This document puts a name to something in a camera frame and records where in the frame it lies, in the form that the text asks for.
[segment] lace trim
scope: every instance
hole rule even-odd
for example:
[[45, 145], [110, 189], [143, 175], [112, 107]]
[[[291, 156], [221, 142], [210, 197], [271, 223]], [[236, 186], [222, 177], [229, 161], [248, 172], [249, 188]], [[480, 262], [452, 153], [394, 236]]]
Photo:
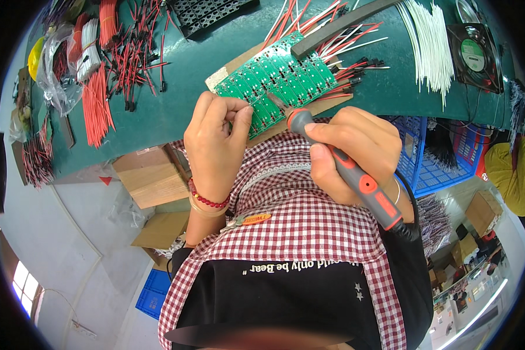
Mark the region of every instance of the lace trim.
[[289, 172], [294, 170], [311, 170], [311, 163], [299, 163], [299, 164], [283, 164], [279, 166], [275, 166], [272, 168], [265, 169], [255, 176], [253, 176], [239, 191], [239, 195], [241, 195], [243, 192], [245, 192], [247, 189], [251, 188], [257, 181], [260, 181], [264, 178], [268, 178], [269, 176], [280, 174], [281, 172]]

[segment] yellow bag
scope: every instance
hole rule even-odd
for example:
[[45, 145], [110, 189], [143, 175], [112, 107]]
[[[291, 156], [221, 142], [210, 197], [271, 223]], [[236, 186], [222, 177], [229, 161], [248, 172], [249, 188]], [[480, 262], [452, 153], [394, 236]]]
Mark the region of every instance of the yellow bag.
[[43, 49], [44, 36], [39, 38], [27, 58], [27, 66], [29, 67], [29, 75], [34, 81], [37, 80], [37, 68], [39, 67], [39, 58], [41, 57], [41, 51]]

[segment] black plastic tray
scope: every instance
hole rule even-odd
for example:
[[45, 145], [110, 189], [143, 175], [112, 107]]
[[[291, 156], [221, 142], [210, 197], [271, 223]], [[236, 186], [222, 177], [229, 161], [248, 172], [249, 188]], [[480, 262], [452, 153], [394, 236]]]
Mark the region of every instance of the black plastic tray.
[[257, 6], [259, 0], [174, 0], [169, 2], [185, 38], [207, 28], [233, 12]]

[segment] wall outlet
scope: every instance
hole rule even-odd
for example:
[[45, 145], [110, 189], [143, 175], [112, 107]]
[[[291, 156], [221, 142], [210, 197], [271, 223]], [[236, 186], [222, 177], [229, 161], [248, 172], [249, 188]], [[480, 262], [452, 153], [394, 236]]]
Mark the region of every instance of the wall outlet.
[[94, 332], [92, 332], [91, 330], [87, 329], [86, 327], [82, 326], [74, 320], [72, 320], [72, 329], [80, 333], [81, 335], [85, 335], [91, 340], [95, 340], [97, 338], [97, 334], [95, 334]]

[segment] fingernail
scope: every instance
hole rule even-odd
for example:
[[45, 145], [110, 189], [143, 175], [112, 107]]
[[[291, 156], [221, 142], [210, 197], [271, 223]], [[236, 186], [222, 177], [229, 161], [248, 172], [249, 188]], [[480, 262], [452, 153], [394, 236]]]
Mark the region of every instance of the fingernail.
[[308, 132], [308, 131], [311, 131], [313, 130], [313, 128], [315, 128], [315, 126], [317, 125], [317, 123], [309, 123], [309, 124], [305, 124], [305, 131]]
[[312, 160], [323, 158], [323, 148], [317, 143], [312, 144], [309, 148], [309, 155], [311, 156]]

